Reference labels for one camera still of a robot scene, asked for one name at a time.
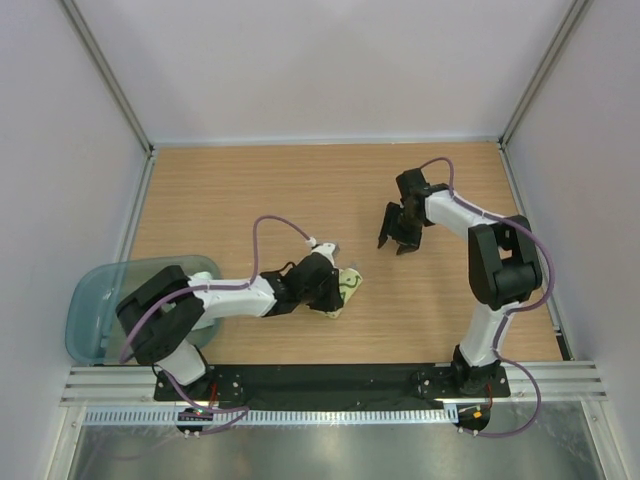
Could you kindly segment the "green frog pattern towel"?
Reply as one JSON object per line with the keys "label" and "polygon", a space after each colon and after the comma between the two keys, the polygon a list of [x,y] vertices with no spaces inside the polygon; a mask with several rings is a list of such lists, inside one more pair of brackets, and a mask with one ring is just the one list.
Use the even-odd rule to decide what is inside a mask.
{"label": "green frog pattern towel", "polygon": [[340,269],[338,276],[338,290],[342,300],[342,306],[331,312],[323,312],[323,315],[331,319],[338,318],[362,283],[363,277],[357,269],[353,267]]}

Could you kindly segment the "light mint green towel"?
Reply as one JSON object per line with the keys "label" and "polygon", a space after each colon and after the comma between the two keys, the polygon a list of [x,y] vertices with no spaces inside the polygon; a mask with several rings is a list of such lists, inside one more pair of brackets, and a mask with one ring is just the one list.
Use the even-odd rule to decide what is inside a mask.
{"label": "light mint green towel", "polygon": [[[189,287],[199,287],[208,285],[214,280],[213,275],[208,271],[202,271],[195,273],[189,277]],[[214,315],[214,311],[211,307],[213,295],[211,292],[205,290],[197,290],[193,292],[193,295],[203,303],[204,313],[200,316],[199,320],[195,323],[192,330],[204,330],[211,328],[220,322],[220,317]]]}

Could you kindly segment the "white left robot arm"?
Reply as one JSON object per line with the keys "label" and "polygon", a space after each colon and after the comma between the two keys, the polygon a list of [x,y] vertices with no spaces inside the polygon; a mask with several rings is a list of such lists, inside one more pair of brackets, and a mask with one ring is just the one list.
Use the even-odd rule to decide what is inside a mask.
{"label": "white left robot arm", "polygon": [[254,281],[215,280],[208,272],[187,275],[170,265],[129,294],[116,307],[126,334],[124,360],[157,366],[191,400],[212,386],[206,361],[189,334],[219,319],[287,315],[300,306],[333,313],[344,306],[341,270],[331,264],[259,274]]}

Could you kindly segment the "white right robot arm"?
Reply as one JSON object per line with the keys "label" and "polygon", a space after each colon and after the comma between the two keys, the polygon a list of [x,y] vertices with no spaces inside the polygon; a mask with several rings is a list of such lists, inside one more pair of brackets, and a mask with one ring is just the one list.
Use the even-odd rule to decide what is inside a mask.
{"label": "white right robot arm", "polygon": [[466,241],[468,281],[477,304],[469,329],[456,345],[450,382],[472,396],[495,378],[510,317],[542,284],[542,270],[528,220],[484,210],[446,185],[402,187],[400,201],[387,204],[378,246],[397,243],[396,253],[417,251],[423,230],[440,225]]}

